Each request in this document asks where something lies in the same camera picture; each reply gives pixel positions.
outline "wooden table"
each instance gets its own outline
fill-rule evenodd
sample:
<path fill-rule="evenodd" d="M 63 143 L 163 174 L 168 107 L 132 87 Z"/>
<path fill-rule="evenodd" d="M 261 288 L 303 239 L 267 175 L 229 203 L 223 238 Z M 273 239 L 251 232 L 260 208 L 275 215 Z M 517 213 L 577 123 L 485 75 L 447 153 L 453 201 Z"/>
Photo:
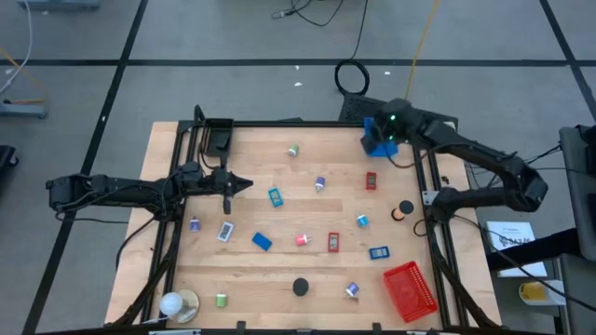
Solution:
<path fill-rule="evenodd" d="M 176 127 L 176 123 L 154 124 L 142 179 L 168 174 Z M 247 328 L 370 329 L 373 322 L 380 322 L 383 329 L 440 328 L 439 313 L 405 324 L 382 282 L 384 271 L 416 261 L 435 292 L 427 240 L 412 230 L 422 218 L 415 168 L 397 169 L 386 159 L 368 158 L 359 144 L 361 133 L 361 128 L 347 127 L 234 129 L 229 169 L 253 180 L 254 185 L 232 199 L 229 216 L 223 213 L 220 196 L 188 199 L 174 289 L 192 289 L 201 306 L 196 318 L 184 327 L 235 328 L 238 320 L 244 320 Z M 287 155 L 293 142 L 300 145 L 296 157 Z M 412 161 L 412 148 L 400 146 L 397 162 Z M 438 161 L 441 176 L 447 176 L 456 188 L 467 189 L 460 159 L 444 154 Z M 378 174 L 375 191 L 364 189 L 367 171 Z M 317 176 L 327 182 L 320 193 L 314 187 Z M 280 208 L 274 208 L 268 197 L 267 191 L 274 186 L 284 199 Z M 390 211 L 401 200 L 412 201 L 414 212 L 395 222 Z M 357 226 L 360 214 L 368 216 L 368 228 Z M 471 209 L 457 214 L 476 220 Z M 189 230 L 193 217 L 201 220 L 200 232 Z M 149 218 L 144 209 L 133 209 L 128 234 Z M 224 221 L 236 226 L 228 243 L 216 239 Z M 486 314 L 500 322 L 479 230 L 459 220 L 452 220 L 451 226 L 464 286 Z M 145 284 L 156 227 L 133 239 L 122 253 L 106 322 L 117 319 Z M 418 229 L 424 232 L 424 225 Z M 251 242 L 256 232 L 273 241 L 269 251 Z M 339 253 L 327 252 L 329 232 L 340 233 Z M 294 237 L 298 234 L 312 235 L 313 240 L 297 247 Z M 389 246 L 391 257 L 371 261 L 368 249 L 380 246 Z M 303 297 L 292 292 L 298 277 L 310 284 Z M 360 286 L 358 302 L 344 298 L 350 282 Z M 451 320 L 456 324 L 453 293 L 445 283 Z M 155 317 L 162 288 L 160 284 L 156 289 Z M 215 305 L 220 292 L 228 295 L 223 309 Z M 169 322 L 170 328 L 179 326 Z"/>

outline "black disc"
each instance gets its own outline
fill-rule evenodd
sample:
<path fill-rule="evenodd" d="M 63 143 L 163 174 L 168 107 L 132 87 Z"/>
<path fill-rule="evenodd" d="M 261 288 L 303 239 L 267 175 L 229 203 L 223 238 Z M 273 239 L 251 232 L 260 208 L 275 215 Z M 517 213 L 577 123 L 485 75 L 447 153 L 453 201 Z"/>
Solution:
<path fill-rule="evenodd" d="M 294 294 L 298 297 L 304 296 L 308 292 L 308 282 L 304 278 L 294 280 Z"/>
<path fill-rule="evenodd" d="M 408 200 L 403 200 L 400 202 L 400 211 L 405 215 L 412 214 L 413 203 Z"/>

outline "small red box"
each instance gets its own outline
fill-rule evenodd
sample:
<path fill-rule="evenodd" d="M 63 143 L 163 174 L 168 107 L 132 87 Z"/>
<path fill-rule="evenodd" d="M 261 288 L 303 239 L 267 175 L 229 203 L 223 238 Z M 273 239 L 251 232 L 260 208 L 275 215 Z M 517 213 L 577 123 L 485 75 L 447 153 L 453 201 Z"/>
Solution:
<path fill-rule="evenodd" d="M 329 252 L 339 252 L 339 233 L 329 233 Z"/>
<path fill-rule="evenodd" d="M 386 271 L 383 281 L 393 304 L 406 323 L 437 312 L 437 303 L 415 261 Z"/>
<path fill-rule="evenodd" d="M 366 172 L 366 189 L 376 190 L 376 173 Z"/>

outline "red basket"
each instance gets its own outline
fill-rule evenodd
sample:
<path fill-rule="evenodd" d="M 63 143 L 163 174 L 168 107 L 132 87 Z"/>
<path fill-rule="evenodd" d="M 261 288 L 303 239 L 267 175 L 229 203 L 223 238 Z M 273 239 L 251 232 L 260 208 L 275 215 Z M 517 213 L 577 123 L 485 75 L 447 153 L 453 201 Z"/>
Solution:
<path fill-rule="evenodd" d="M 383 281 L 393 304 L 406 323 L 437 312 L 437 303 L 415 261 L 386 271 Z"/>

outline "white cable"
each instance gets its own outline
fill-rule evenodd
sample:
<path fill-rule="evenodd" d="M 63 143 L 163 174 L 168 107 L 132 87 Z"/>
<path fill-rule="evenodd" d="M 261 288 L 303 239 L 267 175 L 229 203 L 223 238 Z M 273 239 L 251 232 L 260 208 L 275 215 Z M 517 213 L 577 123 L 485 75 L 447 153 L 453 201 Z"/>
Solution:
<path fill-rule="evenodd" d="M 27 64 L 29 57 L 31 57 L 31 49 L 34 45 L 34 28 L 31 24 L 31 9 L 29 8 L 29 1 L 24 0 L 23 2 L 25 3 L 25 7 L 27 7 L 27 21 L 29 21 L 29 48 L 27 49 L 27 56 L 25 57 L 25 60 L 19 66 L 17 71 L 15 71 L 15 73 L 10 77 L 10 79 L 8 79 L 7 82 L 2 86 L 2 88 L 0 88 L 0 96 L 2 96 L 2 93 L 4 93 L 4 91 L 6 91 L 12 85 L 12 81 L 15 80 L 17 75 L 19 75 L 20 69 L 25 67 L 25 64 Z"/>

